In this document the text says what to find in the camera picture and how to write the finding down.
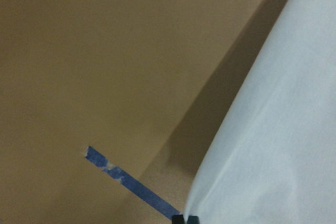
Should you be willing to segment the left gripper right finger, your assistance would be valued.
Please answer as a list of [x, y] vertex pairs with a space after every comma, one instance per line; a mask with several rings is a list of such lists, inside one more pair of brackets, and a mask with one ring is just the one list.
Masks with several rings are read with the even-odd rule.
[[187, 224], [199, 224], [198, 216], [189, 216], [187, 220]]

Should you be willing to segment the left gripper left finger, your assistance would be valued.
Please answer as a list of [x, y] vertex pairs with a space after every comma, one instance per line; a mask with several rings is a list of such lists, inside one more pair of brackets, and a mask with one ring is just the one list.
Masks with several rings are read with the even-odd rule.
[[173, 215], [171, 222], [172, 224], [183, 224], [183, 215]]

